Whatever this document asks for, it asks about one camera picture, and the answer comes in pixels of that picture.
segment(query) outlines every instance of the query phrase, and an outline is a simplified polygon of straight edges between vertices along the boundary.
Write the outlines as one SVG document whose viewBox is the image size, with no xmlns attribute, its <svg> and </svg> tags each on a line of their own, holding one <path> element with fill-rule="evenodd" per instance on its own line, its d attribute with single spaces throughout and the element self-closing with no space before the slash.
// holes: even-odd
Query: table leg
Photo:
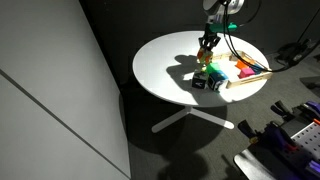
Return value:
<svg viewBox="0 0 320 180">
<path fill-rule="evenodd" d="M 170 124 L 178 121 L 179 119 L 181 119 L 182 117 L 186 116 L 187 114 L 189 114 L 190 112 L 190 107 L 186 107 L 185 109 L 182 109 L 181 111 L 175 113 L 174 115 L 168 117 L 167 119 L 159 122 L 158 124 L 154 125 L 152 127 L 152 132 L 157 133 L 159 131 L 161 131 L 162 129 L 166 128 L 167 126 L 169 126 Z"/>
<path fill-rule="evenodd" d="M 218 124 L 220 126 L 228 128 L 228 129 L 233 129 L 234 128 L 234 124 L 232 122 L 220 119 L 218 117 L 212 116 L 210 114 L 204 113 L 204 112 L 199 111 L 199 110 L 194 109 L 194 108 L 191 108 L 190 114 L 193 114 L 195 116 L 198 116 L 198 117 L 203 118 L 205 120 L 208 120 L 210 122 L 216 123 L 216 124 Z"/>
</svg>

